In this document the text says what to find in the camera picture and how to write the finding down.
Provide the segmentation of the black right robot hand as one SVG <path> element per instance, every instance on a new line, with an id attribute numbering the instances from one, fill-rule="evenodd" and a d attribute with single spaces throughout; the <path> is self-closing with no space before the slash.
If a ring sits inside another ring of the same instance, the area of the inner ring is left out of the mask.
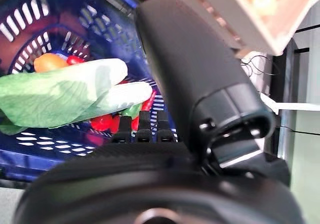
<path id="1" fill-rule="evenodd" d="M 14 223 L 304 223 L 287 163 L 262 151 L 273 114 L 227 47 L 180 0 L 148 0 L 135 24 L 176 125 L 148 115 L 133 143 L 114 138 L 25 190 Z"/>

